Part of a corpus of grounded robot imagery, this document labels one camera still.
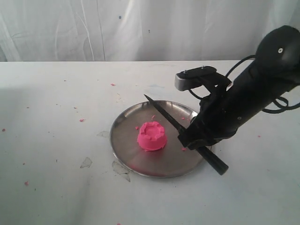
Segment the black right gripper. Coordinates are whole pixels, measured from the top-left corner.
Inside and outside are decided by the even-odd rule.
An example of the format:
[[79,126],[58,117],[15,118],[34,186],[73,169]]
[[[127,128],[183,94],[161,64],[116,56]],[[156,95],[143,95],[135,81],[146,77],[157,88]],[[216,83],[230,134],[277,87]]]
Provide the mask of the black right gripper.
[[239,96],[209,94],[200,103],[200,112],[188,128],[178,128],[178,139],[189,150],[215,145],[239,129]]

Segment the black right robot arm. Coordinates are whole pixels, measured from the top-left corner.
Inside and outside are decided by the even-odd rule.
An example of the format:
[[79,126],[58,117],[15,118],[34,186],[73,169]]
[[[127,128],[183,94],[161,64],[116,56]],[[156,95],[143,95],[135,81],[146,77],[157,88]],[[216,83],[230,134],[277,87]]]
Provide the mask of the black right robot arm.
[[211,66],[176,74],[178,90],[204,86],[209,91],[209,95],[200,101],[198,115],[178,138],[183,146],[192,149],[228,139],[244,123],[299,83],[300,33],[285,25],[265,36],[254,60],[233,81]]

